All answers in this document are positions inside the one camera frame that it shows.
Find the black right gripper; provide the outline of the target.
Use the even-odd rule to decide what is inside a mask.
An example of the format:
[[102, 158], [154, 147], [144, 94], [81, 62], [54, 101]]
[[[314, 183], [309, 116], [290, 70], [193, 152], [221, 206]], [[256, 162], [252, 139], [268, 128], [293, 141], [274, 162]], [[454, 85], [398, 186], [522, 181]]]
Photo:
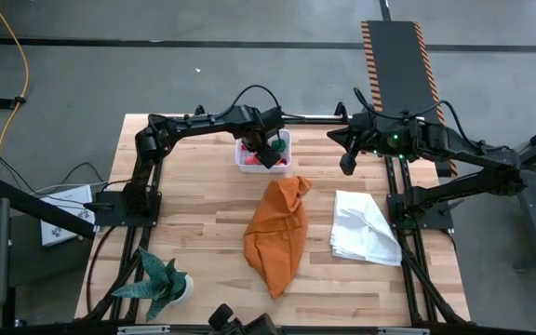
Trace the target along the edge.
[[354, 127], [333, 129], [328, 132], [327, 136], [339, 145], [355, 143], [356, 154], [373, 152], [390, 154], [392, 149], [388, 143], [388, 137], [391, 125], [392, 121], [386, 118], [356, 115]]

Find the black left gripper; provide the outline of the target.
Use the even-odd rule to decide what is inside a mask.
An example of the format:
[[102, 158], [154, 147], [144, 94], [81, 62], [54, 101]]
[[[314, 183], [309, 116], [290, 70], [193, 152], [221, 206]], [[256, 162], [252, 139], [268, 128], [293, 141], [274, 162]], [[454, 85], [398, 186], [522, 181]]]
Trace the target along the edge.
[[270, 142], [263, 142], [259, 146], [259, 136], [263, 140], [277, 136], [285, 125], [284, 112], [280, 107], [273, 107], [264, 112], [249, 105], [238, 105], [238, 109], [251, 121], [251, 128], [257, 132], [244, 136], [242, 144], [247, 151], [256, 152], [256, 156], [265, 168], [273, 167], [281, 160], [281, 153], [273, 150]]

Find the white perforated plastic basket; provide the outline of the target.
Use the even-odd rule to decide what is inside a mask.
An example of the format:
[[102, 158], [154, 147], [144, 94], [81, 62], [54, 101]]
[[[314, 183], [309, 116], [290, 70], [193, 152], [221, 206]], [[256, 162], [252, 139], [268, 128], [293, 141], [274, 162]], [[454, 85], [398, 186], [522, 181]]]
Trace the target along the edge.
[[266, 168], [262, 164], [259, 166], [246, 166], [244, 164], [244, 159], [247, 156], [256, 156], [256, 152], [249, 152], [246, 150], [245, 146], [242, 144], [242, 140], [238, 139], [235, 142], [234, 150], [234, 161], [239, 167], [241, 172], [245, 173], [255, 173], [255, 174], [285, 174], [289, 171], [292, 163], [292, 137], [291, 134], [285, 130], [281, 129], [277, 136], [272, 137], [267, 140], [267, 142], [272, 142], [277, 139], [282, 139], [287, 142], [287, 150], [284, 153], [281, 153], [281, 158], [286, 158], [288, 164], [286, 166], [279, 166], [279, 162], [271, 168]]

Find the black ramp with striped edges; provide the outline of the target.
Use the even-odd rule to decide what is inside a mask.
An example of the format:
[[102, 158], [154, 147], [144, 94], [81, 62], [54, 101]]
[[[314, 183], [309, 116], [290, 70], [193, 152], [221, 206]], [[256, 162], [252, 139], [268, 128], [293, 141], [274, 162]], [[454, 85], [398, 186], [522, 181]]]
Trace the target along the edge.
[[414, 21], [364, 20], [361, 33], [374, 109], [384, 113], [377, 119], [382, 144], [394, 155], [406, 156], [400, 117], [439, 101], [422, 28]]

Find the orange cloth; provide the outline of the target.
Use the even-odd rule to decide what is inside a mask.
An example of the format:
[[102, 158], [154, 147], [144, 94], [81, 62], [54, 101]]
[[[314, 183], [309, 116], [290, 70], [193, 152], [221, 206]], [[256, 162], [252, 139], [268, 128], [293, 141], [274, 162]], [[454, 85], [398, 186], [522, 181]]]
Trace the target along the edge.
[[269, 182], [244, 233], [244, 256], [272, 299], [292, 282], [301, 262], [308, 230], [303, 197], [313, 184], [304, 177]]

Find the white cloth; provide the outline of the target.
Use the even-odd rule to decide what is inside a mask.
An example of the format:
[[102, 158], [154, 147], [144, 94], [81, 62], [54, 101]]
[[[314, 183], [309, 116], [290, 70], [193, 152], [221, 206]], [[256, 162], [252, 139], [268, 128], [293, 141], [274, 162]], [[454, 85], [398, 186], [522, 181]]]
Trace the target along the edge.
[[401, 247], [371, 194], [336, 191], [329, 243], [338, 258], [401, 265]]

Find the snake plant in white pot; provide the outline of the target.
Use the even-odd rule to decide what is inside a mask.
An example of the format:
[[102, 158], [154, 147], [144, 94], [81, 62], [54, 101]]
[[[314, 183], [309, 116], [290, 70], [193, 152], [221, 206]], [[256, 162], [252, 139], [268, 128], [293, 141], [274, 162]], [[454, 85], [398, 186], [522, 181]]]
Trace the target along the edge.
[[142, 247], [138, 247], [138, 255], [146, 280], [126, 284], [116, 289], [112, 295], [118, 298], [150, 300], [146, 313], [146, 321], [152, 321], [168, 305], [184, 300], [193, 292], [193, 279], [175, 267], [175, 259], [164, 264], [158, 257]]

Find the black knobbed device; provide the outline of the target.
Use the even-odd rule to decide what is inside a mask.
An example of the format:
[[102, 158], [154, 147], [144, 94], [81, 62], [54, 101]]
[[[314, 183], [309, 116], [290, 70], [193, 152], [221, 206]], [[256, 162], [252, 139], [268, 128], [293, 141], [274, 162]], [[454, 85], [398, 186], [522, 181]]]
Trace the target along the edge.
[[209, 317], [212, 331], [208, 335], [279, 335], [276, 325], [268, 314], [261, 314], [247, 324], [232, 318], [234, 311], [221, 304]]

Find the silver mounting plate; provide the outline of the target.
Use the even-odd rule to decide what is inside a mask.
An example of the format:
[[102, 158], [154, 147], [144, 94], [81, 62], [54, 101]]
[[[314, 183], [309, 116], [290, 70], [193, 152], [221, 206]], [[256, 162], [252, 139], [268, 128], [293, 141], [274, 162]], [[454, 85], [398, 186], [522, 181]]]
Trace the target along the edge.
[[426, 328], [377, 328], [377, 335], [430, 335]]
[[168, 335], [169, 332], [169, 325], [134, 325], [119, 327], [116, 335]]

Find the white printed box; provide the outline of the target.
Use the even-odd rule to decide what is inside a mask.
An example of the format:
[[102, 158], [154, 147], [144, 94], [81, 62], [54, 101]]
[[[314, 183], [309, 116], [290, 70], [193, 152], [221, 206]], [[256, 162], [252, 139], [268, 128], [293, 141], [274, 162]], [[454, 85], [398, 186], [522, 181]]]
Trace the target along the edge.
[[44, 195], [41, 200], [58, 209], [54, 221], [40, 221], [43, 247], [52, 247], [78, 237], [74, 228], [85, 228], [86, 223], [91, 225], [93, 232], [98, 232], [95, 213], [85, 207], [86, 203], [93, 200], [89, 186]]

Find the black diagonal beam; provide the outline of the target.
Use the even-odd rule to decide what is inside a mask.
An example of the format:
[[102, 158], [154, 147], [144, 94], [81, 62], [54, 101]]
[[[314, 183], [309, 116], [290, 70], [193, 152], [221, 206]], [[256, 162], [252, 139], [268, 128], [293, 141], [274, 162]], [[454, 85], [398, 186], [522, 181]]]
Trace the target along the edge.
[[24, 214], [46, 221], [66, 231], [92, 240], [95, 237], [93, 225], [75, 215], [50, 205], [20, 189], [0, 180], [0, 198], [6, 198], [10, 206]]

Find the black table frame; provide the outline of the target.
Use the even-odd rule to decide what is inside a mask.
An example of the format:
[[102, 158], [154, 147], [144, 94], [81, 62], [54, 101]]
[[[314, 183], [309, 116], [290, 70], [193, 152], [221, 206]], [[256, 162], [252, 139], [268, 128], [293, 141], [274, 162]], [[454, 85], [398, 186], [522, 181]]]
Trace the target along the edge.
[[235, 152], [242, 136], [263, 150], [285, 126], [276, 110], [242, 106], [228, 114], [179, 118], [149, 128], [142, 114], [129, 114], [112, 168], [111, 193], [127, 212], [114, 220], [82, 298], [101, 300], [113, 291], [122, 262], [128, 223], [152, 221], [149, 249], [174, 261], [194, 280], [191, 298], [165, 308], [158, 323], [200, 325], [222, 303], [244, 319], [268, 314], [282, 326], [406, 326], [410, 322], [405, 280], [398, 267], [334, 258], [329, 232], [337, 190], [367, 192], [385, 204], [388, 180], [379, 158], [365, 158], [356, 176], [345, 177], [334, 158], [341, 148], [326, 136], [329, 125], [295, 121], [290, 174], [309, 179], [304, 197], [309, 219], [300, 268], [283, 295], [272, 299], [243, 253], [244, 231], [271, 181], [268, 174], [242, 172]]

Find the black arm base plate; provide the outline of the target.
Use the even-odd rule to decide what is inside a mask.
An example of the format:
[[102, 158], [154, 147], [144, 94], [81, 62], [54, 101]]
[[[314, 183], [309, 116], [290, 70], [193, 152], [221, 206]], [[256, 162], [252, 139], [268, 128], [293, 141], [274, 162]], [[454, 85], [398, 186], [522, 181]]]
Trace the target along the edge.
[[158, 222], [161, 200], [159, 192], [146, 192], [139, 202], [126, 192], [105, 191], [84, 207], [94, 212], [98, 226], [153, 227]]
[[404, 209], [404, 198], [401, 194], [389, 194], [386, 198], [390, 223], [395, 229], [420, 229], [452, 231], [454, 224], [450, 212], [463, 200], [453, 203], [440, 202], [427, 207], [424, 212], [409, 214]]

